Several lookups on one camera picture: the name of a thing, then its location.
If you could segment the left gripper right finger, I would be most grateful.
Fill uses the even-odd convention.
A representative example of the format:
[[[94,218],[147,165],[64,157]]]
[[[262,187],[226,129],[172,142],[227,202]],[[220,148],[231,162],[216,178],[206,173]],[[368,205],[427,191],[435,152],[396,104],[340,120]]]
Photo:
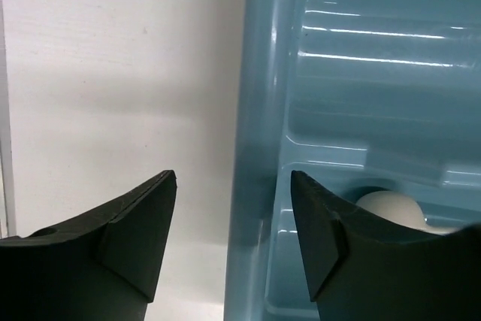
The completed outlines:
[[[303,171],[292,209],[323,320],[478,320],[480,227],[433,235],[347,201]]]

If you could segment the white spoon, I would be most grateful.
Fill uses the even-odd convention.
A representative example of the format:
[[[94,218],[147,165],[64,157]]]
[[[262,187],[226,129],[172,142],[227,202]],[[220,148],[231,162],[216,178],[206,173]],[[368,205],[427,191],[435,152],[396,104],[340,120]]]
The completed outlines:
[[[458,230],[453,227],[430,226],[418,203],[399,192],[371,192],[362,196],[356,205],[390,222],[431,234],[446,235]]]

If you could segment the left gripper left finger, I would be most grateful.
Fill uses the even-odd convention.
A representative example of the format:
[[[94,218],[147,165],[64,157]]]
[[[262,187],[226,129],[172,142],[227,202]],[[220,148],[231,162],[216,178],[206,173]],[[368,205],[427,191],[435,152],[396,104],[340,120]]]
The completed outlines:
[[[156,294],[177,179],[131,191],[27,237],[1,241],[3,320],[143,320]]]

